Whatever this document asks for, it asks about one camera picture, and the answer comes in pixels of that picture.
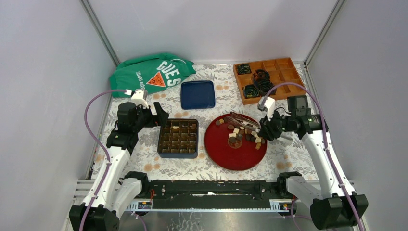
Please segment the blue chocolate box with tray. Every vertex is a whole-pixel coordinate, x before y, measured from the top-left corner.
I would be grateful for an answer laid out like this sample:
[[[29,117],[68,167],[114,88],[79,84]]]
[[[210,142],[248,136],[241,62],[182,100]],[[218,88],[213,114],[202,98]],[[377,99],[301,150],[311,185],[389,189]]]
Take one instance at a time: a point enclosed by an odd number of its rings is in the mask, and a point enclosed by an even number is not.
[[[194,159],[198,156],[198,137],[198,120],[168,119],[160,128],[157,152],[161,158]]]

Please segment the silver metal tongs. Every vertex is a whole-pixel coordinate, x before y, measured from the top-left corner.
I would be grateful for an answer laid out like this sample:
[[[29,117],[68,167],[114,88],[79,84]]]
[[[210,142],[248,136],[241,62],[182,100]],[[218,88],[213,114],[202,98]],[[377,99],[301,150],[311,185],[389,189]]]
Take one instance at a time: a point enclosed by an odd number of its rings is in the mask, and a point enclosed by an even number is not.
[[[248,130],[255,131],[257,134],[259,134],[261,131],[261,126],[259,123],[254,122],[236,112],[230,112],[230,115],[225,117],[225,120],[235,126],[244,127]],[[286,135],[279,135],[277,138],[272,138],[271,141],[274,139],[278,139],[281,141],[293,141],[292,137]]]

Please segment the blue box lid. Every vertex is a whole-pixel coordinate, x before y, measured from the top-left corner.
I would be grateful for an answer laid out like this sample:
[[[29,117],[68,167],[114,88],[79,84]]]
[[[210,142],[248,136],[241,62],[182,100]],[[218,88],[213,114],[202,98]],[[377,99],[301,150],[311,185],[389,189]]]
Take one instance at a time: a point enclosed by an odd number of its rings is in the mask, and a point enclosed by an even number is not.
[[[215,107],[215,89],[212,81],[188,81],[181,84],[180,103],[184,110]]]

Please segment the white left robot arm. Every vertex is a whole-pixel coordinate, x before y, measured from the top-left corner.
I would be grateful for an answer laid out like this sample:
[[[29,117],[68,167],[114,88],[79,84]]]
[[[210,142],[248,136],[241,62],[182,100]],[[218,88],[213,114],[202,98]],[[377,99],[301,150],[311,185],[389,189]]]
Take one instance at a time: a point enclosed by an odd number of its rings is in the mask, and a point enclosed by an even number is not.
[[[159,102],[154,102],[156,114],[150,106],[132,102],[118,106],[117,123],[107,138],[104,160],[89,193],[80,205],[73,205],[69,218],[75,231],[116,231],[120,218],[135,198],[149,193],[148,177],[142,172],[129,172],[118,188],[121,172],[130,159],[143,128],[166,125],[169,114]]]

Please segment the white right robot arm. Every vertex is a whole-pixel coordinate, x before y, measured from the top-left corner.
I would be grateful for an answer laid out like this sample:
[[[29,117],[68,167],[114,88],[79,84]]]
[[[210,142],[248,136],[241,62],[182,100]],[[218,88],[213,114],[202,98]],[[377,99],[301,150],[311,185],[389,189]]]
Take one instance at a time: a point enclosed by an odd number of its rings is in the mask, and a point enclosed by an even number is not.
[[[332,148],[330,133],[320,114],[312,114],[305,95],[288,97],[288,115],[281,115],[271,97],[262,97],[258,109],[267,114],[259,121],[259,135],[278,139],[284,132],[297,134],[311,156],[319,178],[320,189],[306,182],[299,172],[281,173],[276,192],[282,198],[291,195],[308,208],[319,230],[353,227],[361,223],[368,207],[365,195],[357,194],[345,176]]]

